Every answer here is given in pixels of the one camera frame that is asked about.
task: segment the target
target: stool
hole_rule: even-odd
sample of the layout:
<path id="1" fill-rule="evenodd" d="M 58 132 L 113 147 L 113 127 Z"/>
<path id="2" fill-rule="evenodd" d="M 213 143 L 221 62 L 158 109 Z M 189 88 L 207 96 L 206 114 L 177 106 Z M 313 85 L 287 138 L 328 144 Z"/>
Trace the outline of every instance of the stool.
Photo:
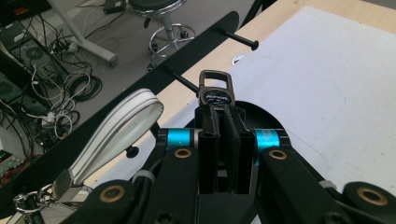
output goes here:
<path id="1" fill-rule="evenodd" d="M 191 41 L 196 37 L 196 33 L 189 26 L 171 22 L 170 13 L 185 2 L 186 0 L 129 0 L 132 10 L 137 15 L 147 19 L 163 19 L 163 27 L 152 35 L 148 43 L 152 56 L 166 58 L 179 49 L 179 43 Z M 161 36 L 163 32 L 166 33 L 166 37 Z"/>

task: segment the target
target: stool leg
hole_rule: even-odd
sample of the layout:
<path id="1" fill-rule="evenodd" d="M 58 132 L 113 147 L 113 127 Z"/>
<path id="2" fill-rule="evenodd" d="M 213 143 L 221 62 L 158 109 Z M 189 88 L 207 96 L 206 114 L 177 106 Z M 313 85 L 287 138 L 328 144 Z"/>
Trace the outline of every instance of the stool leg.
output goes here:
<path id="1" fill-rule="evenodd" d="M 175 37 L 173 25 L 169 14 L 163 16 L 163 27 L 165 29 L 166 35 L 168 36 L 168 40 L 172 48 L 178 49 L 177 38 Z"/>

